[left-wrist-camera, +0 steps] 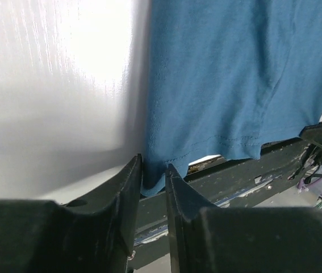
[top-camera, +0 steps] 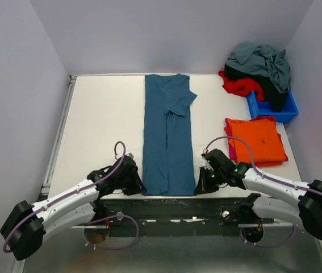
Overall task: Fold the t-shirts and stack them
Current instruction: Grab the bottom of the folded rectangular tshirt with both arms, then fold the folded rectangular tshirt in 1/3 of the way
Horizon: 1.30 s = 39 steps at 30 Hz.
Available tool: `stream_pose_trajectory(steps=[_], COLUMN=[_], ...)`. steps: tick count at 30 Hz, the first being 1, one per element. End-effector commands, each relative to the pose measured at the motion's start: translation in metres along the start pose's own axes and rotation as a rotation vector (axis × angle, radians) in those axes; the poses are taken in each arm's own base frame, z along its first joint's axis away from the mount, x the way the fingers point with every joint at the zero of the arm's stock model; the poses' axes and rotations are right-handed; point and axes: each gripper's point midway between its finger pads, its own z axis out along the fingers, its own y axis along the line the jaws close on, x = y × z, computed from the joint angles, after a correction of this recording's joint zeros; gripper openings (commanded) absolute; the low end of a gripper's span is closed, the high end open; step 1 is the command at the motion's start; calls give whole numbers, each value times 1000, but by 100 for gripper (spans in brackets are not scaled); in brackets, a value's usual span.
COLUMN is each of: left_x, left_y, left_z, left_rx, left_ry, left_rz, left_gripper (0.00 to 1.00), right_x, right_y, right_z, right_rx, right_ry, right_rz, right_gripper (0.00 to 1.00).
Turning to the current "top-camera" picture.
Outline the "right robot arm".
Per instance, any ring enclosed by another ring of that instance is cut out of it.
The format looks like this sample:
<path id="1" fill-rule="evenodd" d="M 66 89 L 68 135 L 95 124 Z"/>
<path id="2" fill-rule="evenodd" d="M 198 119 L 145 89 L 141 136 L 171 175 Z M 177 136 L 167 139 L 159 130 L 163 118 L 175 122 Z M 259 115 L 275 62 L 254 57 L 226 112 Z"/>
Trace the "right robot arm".
<path id="1" fill-rule="evenodd" d="M 254 203 L 240 209 L 248 223 L 258 218 L 273 218 L 304 228 L 322 241 L 322 181 L 292 181 L 266 173 L 254 163 L 234 164 L 221 150 L 204 150 L 201 157 L 218 182 L 231 187 L 259 192 Z"/>

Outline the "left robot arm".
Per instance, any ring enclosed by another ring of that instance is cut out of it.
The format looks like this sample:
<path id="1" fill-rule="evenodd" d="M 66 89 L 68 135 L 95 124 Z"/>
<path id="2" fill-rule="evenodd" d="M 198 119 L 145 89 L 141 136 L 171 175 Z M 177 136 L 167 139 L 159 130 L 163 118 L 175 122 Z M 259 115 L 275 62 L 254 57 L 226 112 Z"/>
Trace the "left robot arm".
<path id="1" fill-rule="evenodd" d="M 43 201 L 17 203 L 0 229 L 3 251 L 16 260 L 34 254 L 51 236 L 79 224 L 109 227 L 111 220 L 123 220 L 122 212 L 111 212 L 101 198 L 120 190 L 126 196 L 146 191 L 131 155 L 113 165 L 92 171 L 67 191 Z"/>

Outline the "teal blue t-shirt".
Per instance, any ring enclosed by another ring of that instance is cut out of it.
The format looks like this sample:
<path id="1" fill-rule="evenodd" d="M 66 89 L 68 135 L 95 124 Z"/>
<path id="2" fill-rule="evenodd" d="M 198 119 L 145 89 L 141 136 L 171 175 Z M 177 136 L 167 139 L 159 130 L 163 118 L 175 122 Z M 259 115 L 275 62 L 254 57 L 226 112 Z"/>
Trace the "teal blue t-shirt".
<path id="1" fill-rule="evenodd" d="M 195 189 L 188 75 L 146 75 L 143 184 L 148 196 L 192 196 Z"/>

